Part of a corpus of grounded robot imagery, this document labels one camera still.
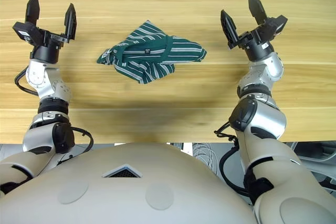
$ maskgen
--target wire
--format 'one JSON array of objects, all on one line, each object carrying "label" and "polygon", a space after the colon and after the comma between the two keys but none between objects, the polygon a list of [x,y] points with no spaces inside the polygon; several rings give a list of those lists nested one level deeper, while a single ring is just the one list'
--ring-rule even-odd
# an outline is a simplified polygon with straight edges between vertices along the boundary
[{"label": "wire", "polygon": [[28,66],[24,69],[24,70],[22,70],[15,78],[14,78],[14,83],[17,85],[17,87],[19,88],[19,89],[21,89],[22,91],[25,91],[26,93],[28,93],[28,94],[32,94],[32,95],[36,95],[36,96],[38,96],[38,93],[36,92],[36,91],[34,91],[34,90],[31,90],[31,89],[28,89],[28,88],[25,88],[25,87],[22,87],[21,85],[20,85],[20,79],[23,77],[23,76],[25,76],[25,74],[26,74],[26,71],[27,71],[27,69],[28,69]]},{"label": "wire", "polygon": [[231,148],[231,150],[229,150],[227,153],[225,153],[223,155],[223,157],[220,159],[219,161],[219,171],[221,172],[221,175],[224,179],[224,181],[228,184],[229,187],[231,187],[236,193],[249,197],[249,193],[246,189],[237,186],[235,184],[233,184],[225,175],[224,173],[224,164],[225,162],[228,160],[229,157],[231,157],[234,153],[236,153],[239,150],[238,146],[234,146]]},{"label": "wire", "polygon": [[75,146],[77,146],[77,147],[80,147],[80,148],[86,148],[86,147],[84,147],[84,146],[80,146],[79,144],[75,144]]},{"label": "wire", "polygon": [[86,149],[82,152],[82,153],[84,153],[84,152],[88,152],[89,150],[91,150],[91,148],[93,147],[93,144],[94,144],[94,140],[93,140],[93,137],[92,137],[92,135],[91,135],[91,133],[90,132],[88,132],[88,131],[86,131],[86,130],[83,130],[83,129],[81,129],[81,128],[76,128],[76,127],[70,127],[73,131],[77,131],[77,132],[80,132],[80,133],[82,133],[82,136],[88,136],[89,138],[90,138],[90,143],[89,143],[89,145],[86,147]]},{"label": "wire", "polygon": [[[88,136],[88,137],[90,138],[90,143],[89,143],[89,145],[85,148],[85,150],[84,150],[82,153],[76,155],[75,157],[77,157],[77,156],[79,156],[79,155],[81,155],[81,154],[83,154],[83,153],[88,152],[89,150],[91,150],[91,148],[93,147],[93,144],[94,144],[94,140],[93,140],[93,137],[92,137],[91,133],[88,132],[88,131],[86,131],[86,130],[83,130],[83,129],[81,129],[81,128],[76,128],[76,127],[72,127],[72,126],[71,126],[70,128],[71,128],[73,131],[80,132],[80,133],[82,133],[83,136],[86,135],[86,136]],[[57,165],[59,165],[59,164],[65,162],[65,161],[67,161],[67,160],[73,158],[73,156],[70,155],[68,159],[66,159],[66,160],[62,160],[62,159],[64,158],[64,156],[63,156],[63,157],[61,158],[61,160],[57,163]]]},{"label": "wire", "polygon": [[231,187],[236,193],[249,197],[249,193],[245,188],[242,188],[240,186],[237,186],[235,184],[233,184],[225,175],[224,173],[224,164],[225,162],[228,160],[229,157],[231,157],[234,153],[236,153],[239,150],[239,143],[238,143],[238,138],[234,135],[229,135],[229,134],[225,134],[223,133],[223,130],[225,130],[226,128],[228,128],[230,126],[229,122],[226,122],[225,124],[223,124],[222,127],[220,127],[217,131],[214,131],[214,133],[217,135],[217,137],[227,137],[229,138],[229,141],[233,141],[235,146],[231,148],[231,150],[229,150],[227,153],[225,153],[223,155],[223,157],[220,159],[219,161],[219,171],[221,172],[221,175],[224,179],[224,181],[226,182],[226,184]]},{"label": "wire", "polygon": [[193,144],[193,156],[197,159],[201,159],[214,174],[218,174],[218,157],[212,150],[209,143],[194,143]]}]

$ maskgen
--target striped cloth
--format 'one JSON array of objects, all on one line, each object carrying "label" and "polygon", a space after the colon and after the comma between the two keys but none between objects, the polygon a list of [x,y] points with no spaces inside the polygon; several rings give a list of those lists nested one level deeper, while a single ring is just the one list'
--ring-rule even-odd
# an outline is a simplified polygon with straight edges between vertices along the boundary
[{"label": "striped cloth", "polygon": [[200,44],[168,36],[147,20],[124,41],[107,49],[97,63],[114,65],[117,72],[147,84],[173,73],[174,63],[201,61],[205,55]]}]

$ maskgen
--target vent grille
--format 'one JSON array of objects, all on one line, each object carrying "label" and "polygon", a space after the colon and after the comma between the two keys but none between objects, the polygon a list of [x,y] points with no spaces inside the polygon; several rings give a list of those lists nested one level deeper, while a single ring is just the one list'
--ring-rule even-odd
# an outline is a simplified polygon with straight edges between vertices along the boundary
[{"label": "vent grille", "polygon": [[124,169],[109,176],[109,178],[138,178],[131,171]]},{"label": "vent grille", "polygon": [[128,164],[119,166],[102,175],[103,178],[141,178],[142,174]]}]

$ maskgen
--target wood grain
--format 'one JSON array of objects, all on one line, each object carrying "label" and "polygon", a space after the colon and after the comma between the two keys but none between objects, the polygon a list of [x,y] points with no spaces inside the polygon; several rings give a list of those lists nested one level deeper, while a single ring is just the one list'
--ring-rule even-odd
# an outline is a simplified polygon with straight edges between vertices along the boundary
[{"label": "wood grain", "polygon": [[[0,0],[0,143],[21,143],[38,99],[21,92],[13,78],[29,61],[31,46],[12,30],[23,21],[28,0]],[[272,43],[285,64],[273,97],[288,120],[282,141],[335,140],[336,0],[261,0],[268,16],[289,21]],[[73,92],[70,119],[97,143],[218,142],[213,130],[237,102],[236,86],[247,72],[241,49],[227,50],[219,12],[224,7],[239,33],[256,24],[247,0],[39,0],[38,26],[60,33],[72,2],[76,40],[60,51],[59,65]],[[95,60],[149,19],[169,35],[200,43],[201,63],[139,85]],[[80,136],[76,141],[85,142]]]}]

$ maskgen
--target black cable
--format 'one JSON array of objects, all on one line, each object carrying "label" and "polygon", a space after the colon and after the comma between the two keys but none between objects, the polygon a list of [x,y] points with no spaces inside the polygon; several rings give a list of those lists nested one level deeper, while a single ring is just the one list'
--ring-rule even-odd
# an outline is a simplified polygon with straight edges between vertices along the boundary
[{"label": "black cable", "polygon": [[83,129],[81,129],[81,128],[76,128],[76,127],[70,127],[73,131],[77,131],[77,132],[80,132],[80,133],[82,133],[82,136],[88,136],[89,138],[90,138],[90,143],[89,143],[89,145],[86,147],[86,149],[82,152],[82,153],[84,153],[84,152],[88,152],[89,150],[91,150],[91,148],[93,147],[93,143],[94,143],[94,140],[93,140],[93,137],[92,137],[92,135],[91,135],[91,133],[90,132],[88,132],[88,131],[86,131],[86,130],[83,130]]},{"label": "black cable", "polygon": [[245,188],[242,188],[240,186],[237,186],[233,184],[225,175],[224,173],[224,164],[228,160],[229,157],[231,157],[234,153],[236,153],[239,150],[239,144],[238,144],[238,138],[234,135],[229,135],[223,133],[223,130],[228,128],[230,126],[229,122],[226,122],[222,127],[220,127],[217,131],[214,131],[214,133],[217,135],[217,137],[227,137],[229,141],[233,141],[235,146],[231,148],[227,153],[223,155],[223,157],[219,161],[219,171],[221,172],[221,175],[226,182],[226,184],[231,187],[236,193],[249,197],[249,193]]},{"label": "black cable", "polygon": [[34,91],[34,90],[31,90],[31,89],[27,89],[27,88],[25,88],[25,87],[22,87],[21,85],[20,85],[20,79],[23,77],[23,76],[25,76],[25,74],[26,74],[26,71],[27,71],[27,69],[28,69],[28,66],[24,69],[24,70],[22,70],[15,78],[14,78],[14,83],[17,85],[17,87],[19,88],[19,89],[21,89],[22,91],[25,91],[26,93],[28,93],[28,94],[33,94],[33,95],[36,95],[36,96],[38,96],[38,93],[36,92],[36,91]]},{"label": "black cable", "polygon": [[[94,144],[94,140],[93,140],[93,137],[92,137],[91,133],[88,132],[88,131],[86,131],[86,130],[83,130],[83,129],[81,129],[81,128],[76,128],[76,127],[72,127],[72,126],[71,126],[70,128],[71,128],[73,131],[80,132],[80,133],[82,133],[83,136],[86,135],[86,136],[88,136],[88,137],[90,138],[90,143],[89,143],[89,145],[85,148],[85,150],[84,150],[82,153],[76,155],[75,157],[77,157],[77,156],[83,154],[84,152],[88,152],[89,150],[91,150],[91,148],[93,147],[93,144]],[[67,161],[67,160],[69,160],[69,159],[72,159],[73,156],[70,155],[69,158],[66,159],[66,160],[62,160],[62,158],[61,158],[61,160],[57,163],[57,165],[59,165],[59,164],[65,162],[65,161]]]},{"label": "black cable", "polygon": [[234,153],[236,153],[239,150],[238,146],[234,146],[231,148],[231,150],[229,150],[227,153],[225,153],[223,155],[223,157],[220,159],[219,161],[219,171],[221,172],[221,175],[224,179],[224,181],[228,184],[229,187],[231,187],[236,193],[249,197],[249,193],[246,189],[237,186],[235,184],[233,184],[226,176],[224,173],[224,164],[225,162],[228,160],[229,157],[231,157]]}]

